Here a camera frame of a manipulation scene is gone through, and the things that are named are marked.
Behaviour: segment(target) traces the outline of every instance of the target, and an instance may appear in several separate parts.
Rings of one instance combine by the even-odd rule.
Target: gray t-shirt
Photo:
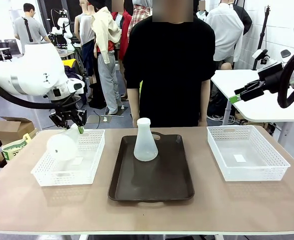
[[[28,20],[30,34],[33,39],[33,42],[30,42],[29,40],[25,20],[22,17],[19,17],[14,21],[15,34],[19,35],[20,37],[23,54],[25,53],[26,44],[39,44],[42,38],[47,36],[46,30],[37,20],[30,16],[25,17],[25,19]]]

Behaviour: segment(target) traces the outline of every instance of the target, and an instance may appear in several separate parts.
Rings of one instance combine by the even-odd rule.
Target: gray pants
[[[98,69],[103,95],[109,109],[109,114],[116,114],[118,106],[121,107],[121,96],[118,90],[118,80],[116,76],[116,60],[114,51],[108,52],[110,63],[105,64],[102,55],[98,56]]]

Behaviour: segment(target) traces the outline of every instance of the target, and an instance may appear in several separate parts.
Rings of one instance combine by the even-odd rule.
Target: black pole
[[[259,40],[257,50],[261,49],[262,41],[263,41],[263,38],[265,37],[265,31],[266,31],[266,27],[267,27],[267,20],[268,20],[269,13],[270,13],[270,7],[267,6],[267,9],[266,9],[266,12],[265,12],[265,20],[263,22],[262,31],[261,31],[261,34],[260,34],[260,40]],[[258,60],[255,59],[252,70],[256,70],[257,63],[258,63]]]

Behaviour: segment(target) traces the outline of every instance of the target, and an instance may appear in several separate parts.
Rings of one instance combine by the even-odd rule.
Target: white paper
[[[233,155],[237,161],[237,163],[245,163],[246,159],[241,154],[234,154]]]

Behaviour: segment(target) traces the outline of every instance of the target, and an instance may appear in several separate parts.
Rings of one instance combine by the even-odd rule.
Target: black t-shirt
[[[143,81],[140,117],[152,127],[197,126],[201,83],[215,73],[214,53],[214,31],[196,17],[173,24],[151,16],[136,24],[123,63],[129,89]]]

